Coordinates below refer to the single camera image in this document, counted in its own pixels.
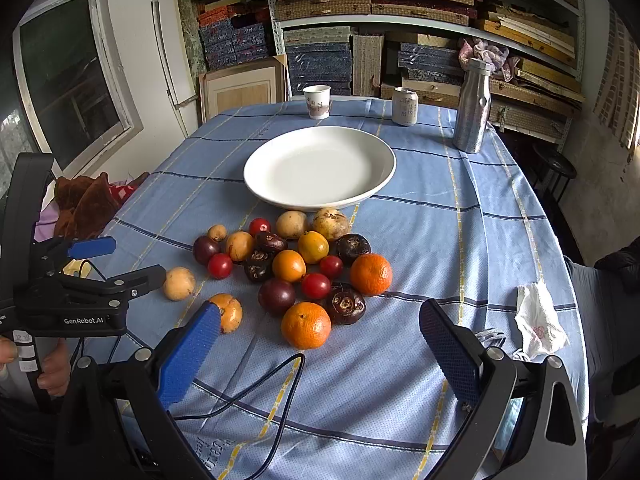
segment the table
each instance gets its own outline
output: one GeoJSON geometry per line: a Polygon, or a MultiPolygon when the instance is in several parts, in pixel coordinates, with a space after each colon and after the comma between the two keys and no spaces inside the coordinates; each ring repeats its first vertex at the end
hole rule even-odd
{"type": "MultiPolygon", "coordinates": [[[[171,302],[159,290],[133,301],[114,360],[140,345],[155,346],[213,294],[241,301],[239,329],[218,339],[183,402],[172,407],[174,415],[207,413],[294,353],[280,335],[280,320],[263,312],[258,286],[241,269],[216,282],[191,254],[193,241],[212,224],[232,232],[251,218],[273,222],[280,214],[244,186],[249,155],[279,134],[316,124],[360,128],[393,147],[393,179],[344,211],[353,231],[391,262],[392,286],[367,299],[362,320],[334,327],[324,346],[306,352],[287,429],[262,478],[426,476],[465,415],[418,329],[427,297],[474,332],[501,330],[504,349],[513,352],[522,342],[513,320],[516,287],[543,278],[569,336],[570,346],[558,355],[586,420],[588,376],[574,292],[558,241],[520,168],[495,132],[475,155],[454,148],[455,110],[420,105],[418,123],[409,128],[390,115],[391,102],[376,99],[333,102],[323,121],[308,117],[304,101],[226,111],[186,139],[105,229],[118,244],[113,255],[95,259],[106,275],[161,264],[189,267],[197,280],[196,296],[185,301],[171,302]]],[[[112,346],[112,338],[98,338],[87,349],[100,362],[112,346]]],[[[291,377],[285,368],[223,415],[179,423],[217,478],[245,478],[265,459],[291,377]]]]}

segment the silver screw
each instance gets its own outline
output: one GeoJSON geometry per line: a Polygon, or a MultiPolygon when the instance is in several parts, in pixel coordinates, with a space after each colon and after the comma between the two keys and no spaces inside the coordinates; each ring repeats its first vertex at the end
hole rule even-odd
{"type": "Polygon", "coordinates": [[[78,359],[76,366],[78,368],[88,368],[90,364],[91,364],[91,358],[85,356],[78,359]]]}
{"type": "Polygon", "coordinates": [[[499,361],[504,358],[504,352],[500,350],[497,346],[489,346],[486,350],[486,354],[489,359],[493,359],[494,361],[499,361]]]}
{"type": "Polygon", "coordinates": [[[149,348],[141,348],[136,350],[134,355],[137,361],[146,361],[151,357],[151,350],[149,348]]]}
{"type": "Polygon", "coordinates": [[[550,355],[548,359],[549,365],[553,368],[562,368],[562,359],[555,355],[550,355]]]}

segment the white paper cup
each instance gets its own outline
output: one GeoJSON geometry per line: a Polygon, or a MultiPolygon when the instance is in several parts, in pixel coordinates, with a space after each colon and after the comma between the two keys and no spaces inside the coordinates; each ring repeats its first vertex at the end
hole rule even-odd
{"type": "Polygon", "coordinates": [[[331,87],[328,85],[313,85],[302,89],[305,93],[306,108],[312,119],[326,119],[329,116],[331,87]]]}

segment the black stool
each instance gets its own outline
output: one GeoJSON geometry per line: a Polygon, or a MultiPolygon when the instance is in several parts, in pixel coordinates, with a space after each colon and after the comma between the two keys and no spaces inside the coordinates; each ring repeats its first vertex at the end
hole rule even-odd
{"type": "Polygon", "coordinates": [[[551,144],[540,144],[537,142],[533,145],[533,151],[536,152],[536,155],[540,157],[545,167],[556,174],[556,181],[554,183],[554,186],[551,188],[551,196],[554,196],[556,187],[558,187],[558,183],[560,182],[560,178],[562,176],[565,177],[566,181],[564,183],[564,187],[562,188],[562,191],[558,196],[559,203],[562,195],[564,195],[564,191],[566,190],[569,181],[573,180],[578,175],[578,172],[575,171],[574,165],[570,163],[565,156],[562,156],[562,153],[556,152],[551,144]]]}

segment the potato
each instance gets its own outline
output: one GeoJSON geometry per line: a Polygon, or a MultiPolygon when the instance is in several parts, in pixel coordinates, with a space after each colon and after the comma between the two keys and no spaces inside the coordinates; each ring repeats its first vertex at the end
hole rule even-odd
{"type": "Polygon", "coordinates": [[[314,216],[312,229],[324,236],[327,241],[334,242],[349,232],[349,219],[337,209],[325,207],[314,216]]]}
{"type": "Polygon", "coordinates": [[[226,239],[226,254],[235,262],[242,262],[254,250],[254,237],[246,231],[236,231],[226,239]]]}
{"type": "Polygon", "coordinates": [[[216,224],[209,228],[207,236],[215,242],[221,242],[226,238],[226,229],[222,224],[216,224]]]}
{"type": "Polygon", "coordinates": [[[216,294],[209,298],[209,302],[220,309],[220,332],[228,334],[240,326],[242,306],[231,294],[216,294]]]}
{"type": "Polygon", "coordinates": [[[306,214],[302,211],[287,211],[276,221],[276,232],[285,240],[297,240],[306,231],[306,214]]]}
{"type": "Polygon", "coordinates": [[[174,267],[166,274],[162,291],[171,301],[181,301],[195,288],[196,278],[191,271],[185,267],[174,267]]]}

